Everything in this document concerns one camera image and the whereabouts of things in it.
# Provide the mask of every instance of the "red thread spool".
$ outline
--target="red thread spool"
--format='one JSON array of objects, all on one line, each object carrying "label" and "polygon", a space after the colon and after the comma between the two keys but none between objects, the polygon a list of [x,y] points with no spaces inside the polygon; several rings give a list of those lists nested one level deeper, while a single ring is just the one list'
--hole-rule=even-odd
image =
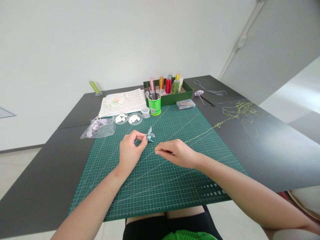
[{"label": "red thread spool", "polygon": [[172,79],[171,79],[171,75],[169,75],[166,79],[166,93],[170,94],[171,92],[171,83],[172,83]]}]

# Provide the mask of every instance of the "lap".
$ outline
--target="lap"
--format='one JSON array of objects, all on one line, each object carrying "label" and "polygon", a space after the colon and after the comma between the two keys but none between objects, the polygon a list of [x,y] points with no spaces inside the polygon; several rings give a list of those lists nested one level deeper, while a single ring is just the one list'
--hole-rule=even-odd
[{"label": "lap", "polygon": [[130,222],[128,219],[123,239],[163,239],[177,230],[206,232],[217,239],[222,239],[210,214],[202,206],[171,211],[166,215],[161,213],[160,216],[154,216],[154,214],[148,216],[142,216],[141,219],[130,220]]}]

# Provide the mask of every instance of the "person's left hand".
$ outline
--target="person's left hand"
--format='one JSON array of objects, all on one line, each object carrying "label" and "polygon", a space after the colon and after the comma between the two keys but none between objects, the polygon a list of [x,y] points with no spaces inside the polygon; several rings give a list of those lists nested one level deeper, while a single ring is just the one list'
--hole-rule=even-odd
[{"label": "person's left hand", "polygon": [[[141,141],[139,146],[134,145],[136,139],[140,139]],[[129,135],[125,135],[120,142],[119,166],[121,169],[130,174],[139,161],[141,153],[146,148],[147,144],[147,137],[141,132],[133,130]]]}]

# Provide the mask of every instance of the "green box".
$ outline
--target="green box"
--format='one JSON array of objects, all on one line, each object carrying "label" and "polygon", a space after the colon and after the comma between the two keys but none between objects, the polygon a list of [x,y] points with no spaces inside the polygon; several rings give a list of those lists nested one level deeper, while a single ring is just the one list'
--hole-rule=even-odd
[{"label": "green box", "polygon": [[[147,86],[150,88],[150,81],[143,82],[143,87],[147,88]],[[159,86],[159,79],[154,80],[154,86]],[[185,81],[183,81],[182,87],[185,90],[185,92],[161,96],[161,106],[174,105],[176,104],[177,101],[191,99],[193,95],[193,89]],[[146,98],[146,103],[147,103],[147,107],[149,107],[149,102],[147,98]]]}]

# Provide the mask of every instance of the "green fabric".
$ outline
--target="green fabric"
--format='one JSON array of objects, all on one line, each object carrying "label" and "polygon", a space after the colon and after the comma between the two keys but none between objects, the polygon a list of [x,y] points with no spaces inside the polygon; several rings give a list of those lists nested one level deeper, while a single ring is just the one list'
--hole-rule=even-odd
[{"label": "green fabric", "polygon": [[169,233],[162,240],[217,240],[214,236],[206,232],[189,232],[187,230],[178,230],[175,233]]}]

